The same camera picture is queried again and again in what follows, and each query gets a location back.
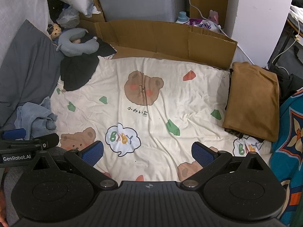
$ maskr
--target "speech bubble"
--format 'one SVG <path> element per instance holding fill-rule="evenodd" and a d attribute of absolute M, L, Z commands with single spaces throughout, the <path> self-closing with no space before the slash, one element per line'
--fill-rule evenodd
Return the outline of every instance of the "speech bubble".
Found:
<path fill-rule="evenodd" d="M 257 139 L 248 136 L 242 137 L 234 140 L 234 156 L 243 156 L 245 157 L 248 152 L 254 151 L 260 154 L 260 149 L 263 145 L 263 142 L 259 142 Z"/>
<path fill-rule="evenodd" d="M 121 123 L 108 128 L 105 134 L 105 142 L 113 152 L 119 153 L 118 157 L 133 153 L 141 146 L 141 140 L 137 132 L 129 127 L 124 128 Z"/>

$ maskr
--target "blue textured pad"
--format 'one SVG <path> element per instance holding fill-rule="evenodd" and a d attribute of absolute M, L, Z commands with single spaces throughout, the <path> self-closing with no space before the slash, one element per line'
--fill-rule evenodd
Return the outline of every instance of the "blue textured pad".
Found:
<path fill-rule="evenodd" d="M 82 155 L 82 159 L 91 166 L 94 166 L 103 156 L 104 147 L 102 142 L 95 144 L 90 150 Z"/>
<path fill-rule="evenodd" d="M 191 155 L 202 167 L 206 167 L 215 160 L 211 153 L 207 152 L 196 143 L 191 147 Z"/>
<path fill-rule="evenodd" d="M 16 129 L 16 130 L 7 130 L 2 134 L 2 139 L 3 140 L 17 140 L 21 138 L 25 138 L 26 136 L 26 130 L 21 128 L 21 129 Z"/>

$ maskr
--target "crosshair logo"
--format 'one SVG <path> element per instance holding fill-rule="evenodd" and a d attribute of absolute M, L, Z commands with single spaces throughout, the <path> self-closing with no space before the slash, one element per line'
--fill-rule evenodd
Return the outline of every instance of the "crosshair logo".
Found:
<path fill-rule="evenodd" d="M 146 188 L 151 189 L 153 187 L 153 185 L 151 183 L 148 183 L 145 185 Z"/>

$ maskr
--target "blue gripper pad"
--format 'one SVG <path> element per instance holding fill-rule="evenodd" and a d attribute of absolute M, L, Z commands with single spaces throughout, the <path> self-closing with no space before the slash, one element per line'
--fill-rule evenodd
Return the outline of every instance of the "blue gripper pad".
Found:
<path fill-rule="evenodd" d="M 195 142 L 191 146 L 191 155 L 202 167 L 206 167 L 218 157 L 218 153 L 200 142 Z"/>
<path fill-rule="evenodd" d="M 17 140 L 21 138 L 25 138 L 26 136 L 26 130 L 21 129 L 15 129 L 15 130 L 6 130 L 2 134 L 3 140 Z"/>
<path fill-rule="evenodd" d="M 101 141 L 96 141 L 87 148 L 81 150 L 78 155 L 90 166 L 94 166 L 102 158 L 103 153 L 103 143 Z"/>

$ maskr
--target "brown folded cloth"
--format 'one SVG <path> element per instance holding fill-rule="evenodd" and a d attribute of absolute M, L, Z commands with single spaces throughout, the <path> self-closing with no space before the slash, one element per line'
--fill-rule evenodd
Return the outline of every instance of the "brown folded cloth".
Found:
<path fill-rule="evenodd" d="M 275 142 L 279 134 L 279 83 L 275 73 L 248 62 L 232 65 L 223 127 Z"/>

